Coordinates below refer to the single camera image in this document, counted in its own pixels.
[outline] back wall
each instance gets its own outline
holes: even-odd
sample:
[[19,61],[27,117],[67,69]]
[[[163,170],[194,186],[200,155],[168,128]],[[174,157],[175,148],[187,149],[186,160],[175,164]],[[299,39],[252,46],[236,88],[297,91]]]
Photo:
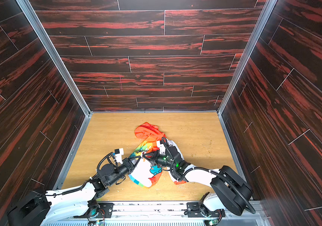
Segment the back wall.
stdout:
[[92,111],[216,110],[263,0],[31,0]]

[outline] black mounting bracket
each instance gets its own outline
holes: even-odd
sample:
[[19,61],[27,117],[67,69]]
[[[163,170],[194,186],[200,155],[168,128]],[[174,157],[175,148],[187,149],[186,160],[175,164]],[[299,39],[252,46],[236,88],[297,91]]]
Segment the black mounting bracket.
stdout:
[[[200,212],[200,206],[198,202],[188,202],[187,205],[187,216],[188,217],[204,217]],[[215,210],[212,212],[210,217],[219,217],[219,211]]]
[[[101,210],[104,211],[104,218],[111,218],[114,204],[112,202],[99,202],[98,204],[99,204],[99,212],[103,213]],[[88,213],[86,212],[82,216],[74,216],[74,218],[87,218],[87,214]],[[102,215],[98,214],[96,218],[102,218]]]

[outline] aluminum frame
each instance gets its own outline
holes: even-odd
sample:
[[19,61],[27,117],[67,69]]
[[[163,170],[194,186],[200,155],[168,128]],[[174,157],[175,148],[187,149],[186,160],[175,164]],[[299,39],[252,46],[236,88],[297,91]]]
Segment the aluminum frame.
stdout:
[[221,102],[221,105],[218,109],[219,117],[221,116],[222,112],[224,111],[224,109],[227,105],[227,102],[229,101],[229,99],[231,97],[231,93],[235,89],[235,86],[240,79],[241,73],[243,72],[243,70],[246,66],[246,63],[248,62],[249,57],[250,57],[252,51],[254,50],[254,47],[255,47],[255,45],[260,37],[260,34],[262,33],[270,15],[274,9],[276,2],[277,2],[277,0],[268,0],[262,9],[262,12],[260,13],[259,19],[256,22],[253,32],[251,33],[249,41],[246,44],[246,47],[244,49],[243,55],[241,56],[239,64],[237,65],[237,67],[235,69],[235,72],[234,72],[234,75],[231,79],[230,85],[227,88],[227,91],[226,91],[224,98]]
[[229,134],[227,132],[226,125],[225,125],[225,122],[224,122],[224,119],[222,118],[222,116],[219,116],[219,120],[220,120],[222,130],[224,131],[225,139],[226,139],[227,145],[229,146],[231,156],[233,157],[236,170],[238,171],[239,176],[246,181],[243,168],[241,168],[239,158],[238,158],[238,156],[236,154],[236,151],[234,149],[233,143],[231,142],[230,136],[229,136]]
[[72,162],[74,160],[74,157],[76,156],[77,150],[79,148],[79,145],[81,144],[81,141],[83,139],[84,133],[87,130],[88,124],[92,118],[92,113],[89,114],[89,116],[85,116],[84,120],[82,122],[81,128],[79,128],[79,132],[77,134],[77,137],[73,143],[72,148],[70,149],[70,152],[67,156],[67,159],[64,162],[64,165],[60,171],[60,174],[57,178],[57,181],[55,182],[55,185],[53,187],[53,191],[59,190],[62,188],[62,185],[64,183],[65,178],[67,177],[68,171],[70,169],[70,166],[72,165]]
[[68,85],[70,91],[73,93],[74,97],[76,98],[79,106],[81,107],[85,116],[88,116],[91,112],[87,103],[85,102],[82,94],[79,92],[76,84],[74,83],[69,71],[65,67],[62,59],[60,58],[57,50],[55,49],[52,41],[50,40],[46,30],[44,29],[41,21],[39,20],[37,14],[35,13],[32,5],[30,4],[29,0],[16,0],[19,7],[23,11],[25,17],[28,19],[30,25],[33,27],[35,33],[39,37],[39,40],[43,44],[44,48],[48,52],[50,58],[54,62],[55,66],[57,67],[58,71],[62,75],[65,83]]
[[[204,220],[211,219],[209,217],[187,217],[184,211],[187,210],[187,202],[198,201],[112,201],[114,204],[112,217],[106,219],[106,225],[110,226],[127,226],[128,225],[144,225],[144,226],[195,226],[204,225]],[[247,211],[241,216],[234,215],[225,210],[226,216],[222,221],[229,220],[255,220],[259,226],[270,226],[269,217],[266,216],[260,201],[250,201],[256,210],[256,214]],[[93,221],[102,220],[102,218],[93,218]],[[78,225],[87,223],[86,218],[68,218],[61,222],[63,225]]]

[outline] orange cloth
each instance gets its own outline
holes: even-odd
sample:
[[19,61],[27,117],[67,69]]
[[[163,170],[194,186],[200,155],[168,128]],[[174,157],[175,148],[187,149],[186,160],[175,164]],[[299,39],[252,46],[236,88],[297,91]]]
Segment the orange cloth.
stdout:
[[148,137],[154,138],[154,141],[161,140],[162,137],[166,137],[164,133],[158,130],[157,125],[151,125],[149,123],[144,123],[135,129],[135,134],[137,138],[146,139]]

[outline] crumpled fabric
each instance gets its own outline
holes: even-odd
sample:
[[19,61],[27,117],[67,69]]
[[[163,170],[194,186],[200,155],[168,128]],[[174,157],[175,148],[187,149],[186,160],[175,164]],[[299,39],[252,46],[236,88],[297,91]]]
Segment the crumpled fabric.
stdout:
[[[144,139],[143,142],[135,149],[130,157],[140,156],[142,152],[149,153],[151,151],[159,151],[159,144],[162,137],[166,135],[158,130],[158,126],[144,123],[135,129],[137,138]],[[151,187],[160,179],[162,169],[158,166],[151,166],[151,163],[145,159],[141,159],[137,167],[129,174],[129,178],[141,187]],[[177,182],[172,176],[175,184],[185,183]]]

